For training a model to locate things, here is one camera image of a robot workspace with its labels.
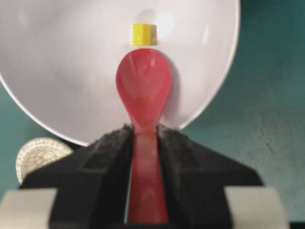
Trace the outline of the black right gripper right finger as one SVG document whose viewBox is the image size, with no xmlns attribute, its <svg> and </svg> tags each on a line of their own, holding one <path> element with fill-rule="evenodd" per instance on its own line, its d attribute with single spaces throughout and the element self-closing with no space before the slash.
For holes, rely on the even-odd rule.
<svg viewBox="0 0 305 229">
<path fill-rule="evenodd" d="M 226 186 L 263 186 L 256 171 L 164 125 L 157 127 L 169 224 L 231 229 Z"/>
</svg>

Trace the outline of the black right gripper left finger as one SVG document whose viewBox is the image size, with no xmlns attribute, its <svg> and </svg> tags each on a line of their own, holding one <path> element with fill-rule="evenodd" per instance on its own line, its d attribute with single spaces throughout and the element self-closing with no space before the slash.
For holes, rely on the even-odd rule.
<svg viewBox="0 0 305 229">
<path fill-rule="evenodd" d="M 108 229 L 124 221 L 133 128 L 125 125 L 26 176 L 20 189 L 56 188 L 51 229 Z"/>
</svg>

